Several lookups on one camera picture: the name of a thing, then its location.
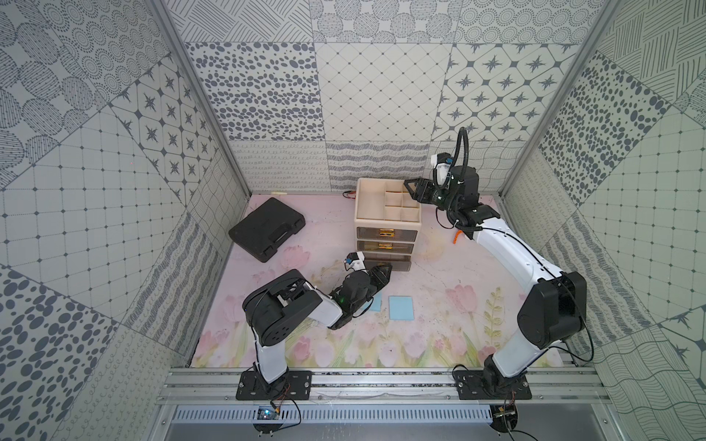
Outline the blue sticky pad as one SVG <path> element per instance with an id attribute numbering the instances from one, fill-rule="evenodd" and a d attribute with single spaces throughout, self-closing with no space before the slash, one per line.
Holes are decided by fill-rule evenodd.
<path id="1" fill-rule="evenodd" d="M 389 298 L 389 318 L 391 321 L 413 321 L 415 319 L 413 299 L 406 296 L 391 296 Z"/>
<path id="2" fill-rule="evenodd" d="M 377 293 L 372 299 L 371 312 L 380 312 L 382 310 L 382 294 Z"/>

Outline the beige desktop drawer organizer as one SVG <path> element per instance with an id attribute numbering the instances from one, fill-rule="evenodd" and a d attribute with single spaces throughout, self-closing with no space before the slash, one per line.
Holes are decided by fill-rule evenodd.
<path id="1" fill-rule="evenodd" d="M 356 237 L 357 227 L 416 230 L 418 239 L 422 227 L 421 204 L 410 197 L 403 180 L 361 178 L 355 194 L 354 226 L 356 249 L 361 241 Z"/>

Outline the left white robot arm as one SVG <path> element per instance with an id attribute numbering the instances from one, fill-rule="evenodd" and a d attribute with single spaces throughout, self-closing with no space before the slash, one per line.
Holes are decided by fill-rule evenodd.
<path id="1" fill-rule="evenodd" d="M 365 314 L 375 295 L 391 279 L 393 266 L 369 268 L 348 258 L 349 273 L 341 285 L 325 294 L 297 269 L 292 269 L 253 291 L 243 302 L 246 322 L 255 337 L 255 373 L 268 386 L 284 380 L 288 366 L 285 340 L 307 319 L 338 330 Z"/>

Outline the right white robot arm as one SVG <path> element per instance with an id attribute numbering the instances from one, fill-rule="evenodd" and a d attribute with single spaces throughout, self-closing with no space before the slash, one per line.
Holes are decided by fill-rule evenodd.
<path id="1" fill-rule="evenodd" d="M 412 200 L 435 206 L 450 228 L 491 253 L 526 291 L 517 315 L 518 331 L 484 362 L 483 384 L 493 394 L 520 381 L 553 344 L 586 330 L 586 279 L 540 257 L 518 238 L 501 215 L 473 192 L 470 167 L 455 166 L 439 185 L 434 178 L 404 181 Z"/>

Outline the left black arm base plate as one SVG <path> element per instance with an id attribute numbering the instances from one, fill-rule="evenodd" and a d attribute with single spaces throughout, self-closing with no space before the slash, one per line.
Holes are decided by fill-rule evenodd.
<path id="1" fill-rule="evenodd" d="M 283 376 L 268 383 L 258 371 L 248 369 L 240 376 L 235 397 L 238 401 L 307 401 L 311 393 L 312 377 L 312 371 L 288 369 Z"/>

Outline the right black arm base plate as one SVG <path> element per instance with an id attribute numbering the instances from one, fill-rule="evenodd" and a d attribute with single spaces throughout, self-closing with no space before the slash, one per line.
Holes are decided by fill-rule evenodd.
<path id="1" fill-rule="evenodd" d="M 481 400 L 531 400 L 532 392 L 525 375 L 508 379 L 484 370 L 469 370 L 457 366 L 452 378 L 459 399 L 462 401 Z"/>

